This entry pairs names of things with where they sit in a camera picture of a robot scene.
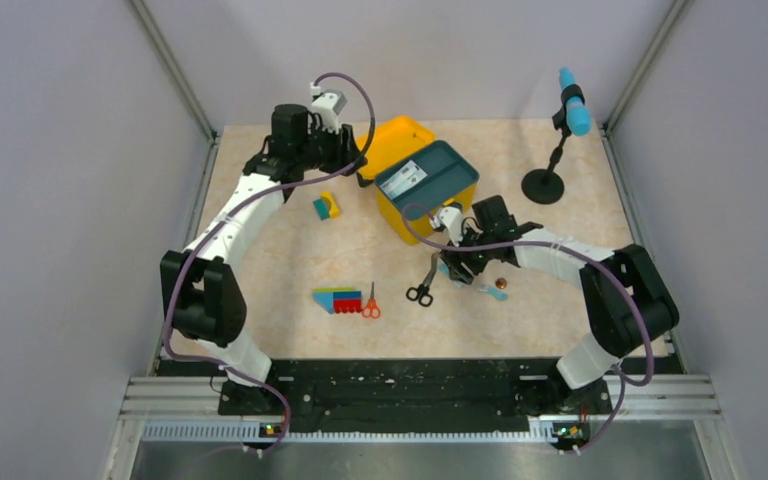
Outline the light blue plaster strip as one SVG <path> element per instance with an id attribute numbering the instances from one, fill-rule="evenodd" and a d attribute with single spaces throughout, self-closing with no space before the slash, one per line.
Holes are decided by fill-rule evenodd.
<path id="1" fill-rule="evenodd" d="M 452 276 L 452 273 L 448 266 L 445 263 L 441 263 L 438 265 L 438 270 L 440 272 L 440 275 L 450 281 L 456 288 L 460 289 L 466 286 L 465 283 L 461 282 L 457 278 Z"/>

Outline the colourful stacked card pack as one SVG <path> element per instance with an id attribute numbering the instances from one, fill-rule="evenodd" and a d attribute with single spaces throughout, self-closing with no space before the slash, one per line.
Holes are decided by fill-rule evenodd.
<path id="1" fill-rule="evenodd" d="M 312 298 L 328 314 L 360 313 L 363 295 L 354 288 L 315 289 Z"/>

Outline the white blue wipe sachets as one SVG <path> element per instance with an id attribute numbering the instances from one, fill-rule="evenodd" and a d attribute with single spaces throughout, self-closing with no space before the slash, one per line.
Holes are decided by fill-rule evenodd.
<path id="1" fill-rule="evenodd" d="M 380 189 L 389 199 L 395 199 L 427 177 L 427 172 L 413 160 L 407 161 L 381 185 Z"/>

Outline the yellow teal tape roll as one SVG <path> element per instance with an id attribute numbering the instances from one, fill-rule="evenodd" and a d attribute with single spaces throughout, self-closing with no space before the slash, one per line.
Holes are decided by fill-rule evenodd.
<path id="1" fill-rule="evenodd" d="M 313 206 L 321 221 L 338 218 L 342 213 L 334 194 L 330 191 L 322 192 L 319 198 L 313 201 Z"/>

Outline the black handled scissors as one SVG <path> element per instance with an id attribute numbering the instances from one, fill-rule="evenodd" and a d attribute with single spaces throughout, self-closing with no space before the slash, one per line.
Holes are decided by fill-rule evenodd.
<path id="1" fill-rule="evenodd" d="M 434 297 L 430 293 L 431 285 L 438 271 L 439 253 L 431 255 L 430 267 L 423 280 L 417 286 L 409 287 L 406 290 L 405 297 L 411 302 L 415 302 L 422 307 L 430 307 L 433 304 Z"/>

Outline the orange handled scissors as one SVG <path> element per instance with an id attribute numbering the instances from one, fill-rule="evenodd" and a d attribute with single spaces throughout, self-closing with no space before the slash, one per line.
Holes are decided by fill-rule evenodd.
<path id="1" fill-rule="evenodd" d="M 370 285 L 369 296 L 366 304 L 361 310 L 361 315 L 364 318 L 378 319 L 381 316 L 381 309 L 379 308 L 375 298 L 375 282 Z"/>

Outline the blue microphone on stand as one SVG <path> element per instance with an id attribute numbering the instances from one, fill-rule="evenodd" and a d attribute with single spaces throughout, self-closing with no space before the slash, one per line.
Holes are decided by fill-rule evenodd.
<path id="1" fill-rule="evenodd" d="M 565 145 L 572 136 L 587 135 L 592 127 L 586 97 L 574 73 L 568 67 L 562 67 L 559 69 L 558 81 L 560 108 L 552 116 L 552 124 L 559 133 L 559 141 L 550 153 L 547 166 L 529 171 L 521 181 L 525 197 L 540 205 L 554 204 L 562 198 L 565 184 L 556 169 L 563 157 Z"/>

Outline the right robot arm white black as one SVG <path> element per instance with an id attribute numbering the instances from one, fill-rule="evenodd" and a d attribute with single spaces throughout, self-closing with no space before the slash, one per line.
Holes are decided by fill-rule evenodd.
<path id="1" fill-rule="evenodd" d="M 574 411 L 587 386 L 678 324 L 678 308 L 642 246 L 608 249 L 518 223 L 499 195 L 474 204 L 473 216 L 469 222 L 452 203 L 431 218 L 433 229 L 449 236 L 441 254 L 453 281 L 469 284 L 499 261 L 550 274 L 583 294 L 590 331 L 556 363 L 546 385 L 554 409 Z"/>

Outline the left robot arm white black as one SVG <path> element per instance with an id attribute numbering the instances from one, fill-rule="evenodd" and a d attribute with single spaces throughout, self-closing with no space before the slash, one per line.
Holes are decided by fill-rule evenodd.
<path id="1" fill-rule="evenodd" d="M 271 132 L 248 160 L 220 212 L 182 251 L 168 251 L 160 263 L 164 304 L 163 344 L 179 332 L 244 386 L 243 401 L 257 413 L 279 404 L 280 386 L 269 379 L 270 358 L 245 332 L 247 305 L 238 268 L 267 220 L 308 184 L 308 171 L 324 179 L 349 175 L 363 165 L 353 128 L 339 120 L 340 107 L 319 98 L 310 106 L 281 104 L 271 116 Z"/>

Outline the teal divided tray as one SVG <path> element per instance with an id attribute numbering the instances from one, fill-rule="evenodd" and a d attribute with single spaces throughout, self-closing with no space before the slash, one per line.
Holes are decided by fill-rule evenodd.
<path id="1" fill-rule="evenodd" d="M 389 199 L 380 185 L 409 160 L 422 167 L 427 177 L 402 195 Z M 469 206 L 479 179 L 479 172 L 462 154 L 448 142 L 436 140 L 397 161 L 375 178 L 379 213 L 389 222 L 401 223 L 402 209 L 409 204 L 419 204 L 429 211 L 450 200 Z"/>

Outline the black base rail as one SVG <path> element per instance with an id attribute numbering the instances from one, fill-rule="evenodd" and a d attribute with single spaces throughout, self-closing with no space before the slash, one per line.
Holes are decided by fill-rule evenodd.
<path id="1" fill-rule="evenodd" d="M 566 386 L 553 358 L 276 360 L 272 392 L 227 381 L 221 415 L 291 415 L 293 433 L 494 433 L 541 415 L 607 414 L 608 387 Z"/>

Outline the yellow plastic medicine box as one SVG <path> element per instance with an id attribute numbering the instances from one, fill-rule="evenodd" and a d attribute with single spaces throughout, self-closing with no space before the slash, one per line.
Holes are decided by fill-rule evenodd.
<path id="1" fill-rule="evenodd" d="M 376 191 L 382 218 L 408 245 L 432 234 L 427 212 L 456 203 L 471 207 L 478 170 L 449 143 L 408 116 L 376 127 L 358 183 Z"/>

